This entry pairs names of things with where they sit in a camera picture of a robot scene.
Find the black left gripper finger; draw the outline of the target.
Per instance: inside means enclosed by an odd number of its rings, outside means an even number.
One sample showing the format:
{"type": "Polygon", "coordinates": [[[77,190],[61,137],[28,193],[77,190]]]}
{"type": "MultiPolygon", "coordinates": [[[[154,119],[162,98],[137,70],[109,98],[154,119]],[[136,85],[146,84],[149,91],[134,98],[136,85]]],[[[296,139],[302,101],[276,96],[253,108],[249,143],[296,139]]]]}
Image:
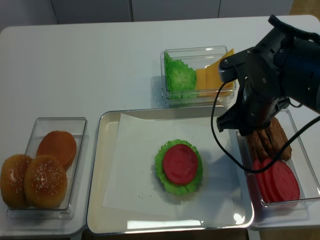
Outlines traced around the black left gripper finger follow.
{"type": "Polygon", "coordinates": [[[224,130],[236,130],[238,128],[237,123],[237,110],[234,106],[228,109],[225,113],[219,116],[216,120],[218,131],[221,133],[224,130]]]}

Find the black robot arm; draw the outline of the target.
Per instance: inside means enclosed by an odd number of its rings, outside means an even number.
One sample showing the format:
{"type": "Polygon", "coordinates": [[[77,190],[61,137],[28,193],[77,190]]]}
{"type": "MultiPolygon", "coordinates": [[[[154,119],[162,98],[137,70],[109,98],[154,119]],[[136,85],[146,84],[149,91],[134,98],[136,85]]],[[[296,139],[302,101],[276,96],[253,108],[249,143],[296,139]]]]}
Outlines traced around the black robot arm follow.
{"type": "Polygon", "coordinates": [[[221,81],[239,82],[234,105],[217,118],[220,132],[242,136],[265,129],[271,119],[295,100],[320,110],[320,36],[269,17],[272,30],[254,47],[223,58],[221,81]]]}

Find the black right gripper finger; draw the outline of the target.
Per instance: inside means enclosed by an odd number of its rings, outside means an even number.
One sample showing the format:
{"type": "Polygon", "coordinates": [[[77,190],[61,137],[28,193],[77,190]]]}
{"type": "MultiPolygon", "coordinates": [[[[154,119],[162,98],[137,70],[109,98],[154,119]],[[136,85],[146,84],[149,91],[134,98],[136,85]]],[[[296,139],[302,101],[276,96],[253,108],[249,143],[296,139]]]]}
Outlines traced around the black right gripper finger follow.
{"type": "Polygon", "coordinates": [[[291,101],[288,97],[280,97],[274,106],[273,116],[275,117],[278,114],[278,112],[280,112],[282,109],[287,108],[290,104],[291,101]]]}

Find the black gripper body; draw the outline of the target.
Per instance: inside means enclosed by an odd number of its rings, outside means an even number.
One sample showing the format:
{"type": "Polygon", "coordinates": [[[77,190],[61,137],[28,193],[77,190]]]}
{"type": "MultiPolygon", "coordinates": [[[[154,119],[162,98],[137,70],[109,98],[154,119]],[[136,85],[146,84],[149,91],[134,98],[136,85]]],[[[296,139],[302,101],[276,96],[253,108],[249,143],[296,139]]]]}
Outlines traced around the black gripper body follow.
{"type": "Polygon", "coordinates": [[[247,77],[233,107],[237,110],[237,130],[247,136],[266,128],[274,117],[274,107],[281,97],[293,91],[293,37],[273,28],[247,55],[247,77]]]}

